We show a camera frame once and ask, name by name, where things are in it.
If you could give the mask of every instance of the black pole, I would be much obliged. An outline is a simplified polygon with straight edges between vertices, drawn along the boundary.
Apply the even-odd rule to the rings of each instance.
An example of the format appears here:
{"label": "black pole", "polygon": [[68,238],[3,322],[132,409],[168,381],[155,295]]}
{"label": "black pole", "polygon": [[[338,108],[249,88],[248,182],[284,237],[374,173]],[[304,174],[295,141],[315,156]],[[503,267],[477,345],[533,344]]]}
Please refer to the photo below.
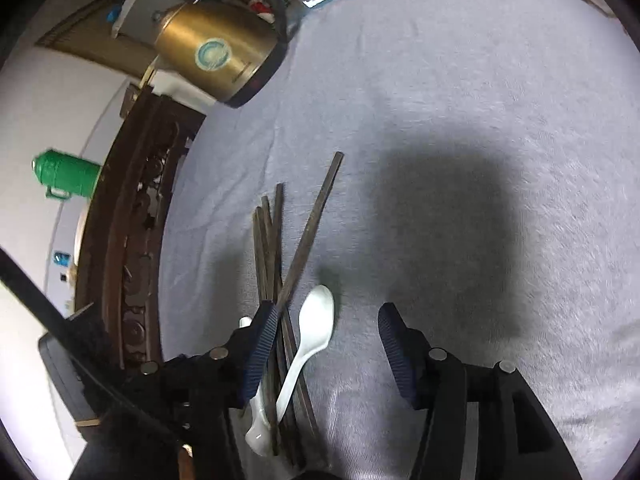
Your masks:
{"label": "black pole", "polygon": [[60,342],[62,348],[68,352],[69,357],[113,400],[168,440],[180,441],[170,428],[143,410],[116,386],[109,374],[95,360],[91,352],[85,348],[84,343],[76,338],[73,331],[70,330],[68,321],[62,317],[62,314],[57,311],[2,247],[0,247],[0,280],[28,311],[42,323],[44,328]]}

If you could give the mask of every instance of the carved wooden furniture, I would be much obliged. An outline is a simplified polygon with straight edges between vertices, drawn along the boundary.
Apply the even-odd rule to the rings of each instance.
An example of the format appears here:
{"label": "carved wooden furniture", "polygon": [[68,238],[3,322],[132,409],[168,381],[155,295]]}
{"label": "carved wooden furniture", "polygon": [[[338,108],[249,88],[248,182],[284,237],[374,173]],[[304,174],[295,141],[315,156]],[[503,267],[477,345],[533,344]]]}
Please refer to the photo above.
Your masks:
{"label": "carved wooden furniture", "polygon": [[78,262],[76,310],[94,304],[114,364],[162,361],[158,270],[178,162],[204,116],[147,87],[111,147],[91,200]]}

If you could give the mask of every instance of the green thermos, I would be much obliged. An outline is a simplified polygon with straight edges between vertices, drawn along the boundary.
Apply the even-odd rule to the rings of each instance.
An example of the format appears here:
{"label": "green thermos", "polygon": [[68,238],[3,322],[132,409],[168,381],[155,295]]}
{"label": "green thermos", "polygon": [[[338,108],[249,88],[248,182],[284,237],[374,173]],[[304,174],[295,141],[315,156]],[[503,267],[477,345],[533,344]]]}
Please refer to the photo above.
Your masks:
{"label": "green thermos", "polygon": [[101,169],[100,164],[53,149],[36,156],[31,167],[38,181],[47,186],[46,196],[58,200],[71,195],[90,197]]}

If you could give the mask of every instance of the screw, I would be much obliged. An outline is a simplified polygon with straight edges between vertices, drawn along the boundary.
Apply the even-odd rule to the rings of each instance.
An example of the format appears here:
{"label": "screw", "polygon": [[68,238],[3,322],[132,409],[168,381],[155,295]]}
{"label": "screw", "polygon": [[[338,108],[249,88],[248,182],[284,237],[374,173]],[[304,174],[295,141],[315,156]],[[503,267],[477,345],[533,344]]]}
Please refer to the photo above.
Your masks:
{"label": "screw", "polygon": [[511,361],[500,361],[498,367],[506,374],[513,374],[516,371],[516,365]]}
{"label": "screw", "polygon": [[165,16],[166,12],[162,10],[156,10],[156,12],[151,15],[151,19],[154,23],[160,23]]}
{"label": "screw", "polygon": [[140,366],[140,371],[143,375],[151,375],[155,374],[158,371],[158,368],[158,363],[156,363],[155,361],[147,361]]}
{"label": "screw", "polygon": [[434,361],[444,361],[447,358],[447,352],[442,348],[432,348],[429,350],[429,357]]}
{"label": "screw", "polygon": [[213,350],[211,350],[211,352],[209,352],[209,357],[211,357],[215,361],[219,359],[224,359],[228,355],[229,355],[229,350],[227,350],[223,346],[217,346]]}

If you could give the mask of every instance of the chopstick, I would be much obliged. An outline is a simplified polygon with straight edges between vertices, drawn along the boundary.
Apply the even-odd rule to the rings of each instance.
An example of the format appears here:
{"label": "chopstick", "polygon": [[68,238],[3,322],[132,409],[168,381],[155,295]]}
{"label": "chopstick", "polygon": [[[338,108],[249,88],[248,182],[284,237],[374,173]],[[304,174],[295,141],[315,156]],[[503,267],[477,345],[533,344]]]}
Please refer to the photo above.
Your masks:
{"label": "chopstick", "polygon": [[[268,380],[273,380],[276,383],[274,384],[274,389],[277,390],[277,393],[280,391],[280,387],[282,386],[281,381],[284,380],[284,377],[276,378],[276,375],[280,375],[280,370],[284,370],[285,368],[288,369],[287,362],[290,364],[297,350],[296,339],[288,309],[289,299],[305,269],[306,262],[308,261],[309,254],[311,252],[311,247],[313,246],[316,233],[318,232],[320,217],[324,211],[324,206],[333,187],[335,176],[338,168],[340,168],[343,158],[344,154],[342,152],[335,153],[332,163],[329,166],[329,170],[324,178],[324,182],[322,183],[322,187],[316,197],[314,206],[311,209],[309,218],[306,221],[305,229],[300,237],[300,241],[284,283],[282,283],[281,272],[282,205],[284,202],[284,188],[282,184],[278,184],[276,186],[276,207],[274,208],[274,215],[276,216],[275,222],[271,222],[269,200],[266,196],[263,196],[261,199],[262,206],[257,207],[254,212],[254,258],[256,279],[258,282],[258,295],[260,296],[260,300],[276,299],[276,310],[282,316],[281,323],[278,326],[278,333],[276,334],[276,351],[270,354],[266,375]],[[280,341],[282,341],[282,346],[280,351],[278,351]],[[280,353],[280,362],[278,362],[276,357],[278,353]],[[284,354],[285,363],[282,362],[282,354]],[[272,431],[274,431],[276,424],[272,422],[272,420],[275,421],[276,419],[275,398],[273,397],[273,390],[271,388],[264,388],[264,390],[267,393],[265,398],[266,414],[268,421],[271,424]],[[316,450],[319,452],[322,460],[326,463],[326,447],[324,446],[324,441],[319,433],[318,422],[316,421],[308,389],[306,388],[306,382],[302,374],[300,374],[298,382],[296,383],[296,392],[300,395],[302,406],[309,422],[311,435],[316,440]],[[288,406],[286,413],[292,411],[292,406]],[[290,427],[293,428],[290,417],[287,418],[285,427],[286,430]],[[281,436],[284,437],[284,447],[287,447],[287,444],[290,444],[290,442],[288,442],[289,432],[285,431],[285,434]],[[274,453],[277,454],[276,434],[272,434],[272,441],[274,443]],[[299,463],[299,461],[294,457],[298,456],[298,452],[294,451],[294,449],[295,447],[287,447],[287,455],[290,457],[292,463],[296,465],[295,462]]]}
{"label": "chopstick", "polygon": [[[284,206],[284,185],[278,184],[276,186],[275,191],[275,204],[273,211],[273,228],[274,234],[276,238],[276,258],[274,265],[274,280],[276,290],[282,288],[282,209]],[[296,336],[293,332],[293,325],[291,323],[291,317],[289,315],[289,309],[285,308],[282,311],[282,319],[281,323],[278,327],[278,333],[276,334],[276,342],[282,343],[282,350],[284,351],[286,357],[287,370],[291,362],[293,361],[293,357],[298,351],[298,345],[296,344]],[[284,376],[282,372],[280,372],[280,379],[284,382]],[[300,403],[304,410],[304,415],[306,416],[306,420],[308,421],[310,436],[312,439],[316,441],[316,450],[319,453],[320,458],[323,463],[327,463],[326,456],[326,446],[324,445],[324,440],[320,435],[320,431],[318,429],[318,422],[316,421],[316,414],[314,413],[314,409],[311,405],[311,399],[309,397],[309,391],[306,388],[306,381],[304,374],[300,374],[298,378],[298,382],[296,383],[296,394],[300,397]],[[285,412],[285,416],[292,410],[293,404],[290,404],[287,407],[287,411]]]}

